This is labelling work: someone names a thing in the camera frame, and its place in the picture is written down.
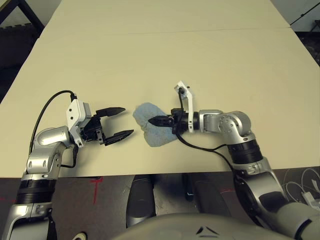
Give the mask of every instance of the wall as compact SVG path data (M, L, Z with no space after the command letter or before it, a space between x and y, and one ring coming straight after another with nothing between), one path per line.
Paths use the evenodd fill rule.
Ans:
M319 3L319 1L320 0L271 0L289 24ZM315 20L320 20L320 5L295 22L291 27L295 32L308 32L314 26ZM320 32L320 28L316 27L314 31Z
M54 14L55 10L59 6L61 0L25 0L32 10L35 12L40 21L47 25L50 18ZM0 6L6 2L6 0L0 0ZM0 27L14 26L18 24L26 24L30 21L22 13L22 11L16 7L12 13L3 21Z

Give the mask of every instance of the white tabletop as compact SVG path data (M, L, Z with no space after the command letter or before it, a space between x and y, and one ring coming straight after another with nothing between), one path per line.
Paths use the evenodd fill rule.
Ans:
M320 69L269 1L64 0L0 104L0 177L21 177L36 119L65 89L93 113L127 109L102 119L106 136L134 133L107 147L89 142L61 176L228 170L219 156L178 141L145 142L133 111L145 102L168 113L179 107L180 80L195 93L195 111L247 113L272 168L319 165ZM38 129L66 125L69 101L55 99ZM203 147L222 143L215 134L183 136Z

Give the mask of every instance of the metal frame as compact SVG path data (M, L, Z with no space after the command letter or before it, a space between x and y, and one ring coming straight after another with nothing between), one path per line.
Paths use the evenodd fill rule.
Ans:
M10 13L12 13L16 7L20 8L20 10L29 19L40 35L45 26L25 0L7 0L2 6L0 6L0 24L9 16Z

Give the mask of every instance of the blue cloth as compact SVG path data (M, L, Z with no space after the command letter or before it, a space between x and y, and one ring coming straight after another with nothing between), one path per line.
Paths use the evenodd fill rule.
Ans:
M154 126L148 122L149 119L158 115L165 116L166 114L149 102L138 106L133 113L136 123L144 131L144 139L150 147L160 147L177 139L177 136L172 134L171 127Z

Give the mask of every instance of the black wire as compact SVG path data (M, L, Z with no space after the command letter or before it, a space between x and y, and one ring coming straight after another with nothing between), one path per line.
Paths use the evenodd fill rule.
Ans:
M300 17L298 17L296 20L294 20L292 23L290 23L290 26L292 24L294 24L296 21L298 21L299 19L303 18L307 13L309 13L312 9L314 9L316 6L320 5L320 2L318 2L316 5L314 5L312 8L310 8L308 11L306 11L305 13L301 14Z
M31 152L32 152L32 148L33 148L33 145L34 145L34 140L35 140L37 128L38 128L38 126L39 126L39 123L40 123L40 120L41 120L43 114L45 113L46 108L48 107L48 105L51 103L51 101L52 101L55 97L57 97L57 96L60 95L60 94L64 94L64 93L69 93L69 94L70 94L71 101L72 101L73 99L76 99L76 98L77 98L76 95L75 95L72 91L70 91L70 90L59 91L59 92L57 92L56 94L54 94L52 97L50 97L50 99L49 99L49 100L46 102L46 104L43 106L43 108L42 108L42 110L41 110L41 112L40 112L40 114L39 114L39 116L38 116L38 119L37 119L36 122L35 122L35 125L34 125L34 128L33 128L33 132L32 132L32 135L31 135L30 145L29 145L29 156L30 156L30 154L31 154Z
M72 165L64 165L61 164L62 168L68 168L73 169L77 164L77 155L78 155L79 147L77 144L74 144L73 150L72 150L72 156L73 156L73 164Z
M179 95L179 100L180 100L180 109L181 109L181 113L180 113L180 118L178 120L178 123L177 123L177 129L176 129L176 137L178 138L178 140L187 145L188 147L191 147L191 148L194 148L194 149L199 149L199 150L203 150L203 151L206 151L206 152L210 152L210 153L214 153L214 154L217 154L219 155L220 157L223 158L223 160L228 164L229 168L231 169L231 171L233 172L234 171L234 168L231 166L230 162L228 161L228 159L223 155L221 154L220 152L217 152L216 150L217 149L220 149L224 146L226 146L226 144L222 144L220 146L217 146L215 148L204 148L204 147L200 147L200 146L196 146L196 145L192 145L191 143L187 142L186 140L184 140L182 138L182 136L180 135L180 125L181 125L181 120L182 120L182 117L183 117L183 113L184 113L184 105L183 105L183 102L182 102L182 97L181 97L181 94L183 94L183 90L180 88L179 91L178 91L178 95Z

